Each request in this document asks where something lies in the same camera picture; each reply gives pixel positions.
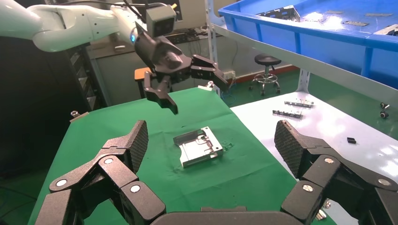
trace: orange object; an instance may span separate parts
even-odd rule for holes
[[[151,70],[149,69],[149,67],[136,69],[134,71],[134,80],[135,81],[143,80],[145,71],[149,71],[150,72]]]

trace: blue plastic bin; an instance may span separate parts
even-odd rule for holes
[[[289,5],[300,14],[300,23],[256,16]],[[327,14],[328,10],[343,13]],[[233,32],[398,89],[398,37],[373,34],[398,24],[398,0],[242,0],[218,12]],[[323,21],[308,21],[313,16]],[[344,21],[368,25],[342,24]]]

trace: textured fingertip pad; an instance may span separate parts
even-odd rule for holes
[[[138,120],[131,130],[131,144],[127,146],[127,149],[131,154],[131,162],[133,165],[133,173],[137,173],[139,167],[141,166],[142,159],[148,148],[148,128],[146,127],[145,120]]]
[[[275,147],[295,178],[298,178],[301,158],[305,149],[301,134],[286,120],[276,124]]]

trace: white robotic arm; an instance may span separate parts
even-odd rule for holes
[[[30,39],[46,52],[66,50],[115,32],[133,44],[138,35],[136,23],[146,29],[146,24],[122,6],[111,6],[111,10],[60,5],[24,8],[13,0],[0,1],[0,36]]]

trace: green cloth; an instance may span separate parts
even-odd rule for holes
[[[149,144],[138,171],[166,204],[167,212],[200,211],[200,207],[279,210],[295,179],[212,91],[198,88],[170,94],[179,114],[146,99],[91,112],[74,121],[55,156],[29,220],[34,224],[56,178],[94,158],[106,140],[126,135],[137,120],[146,120]],[[228,148],[224,155],[183,169],[175,136],[209,126]],[[328,218],[322,223],[334,224]],[[126,222],[110,201],[100,204],[86,225]]]

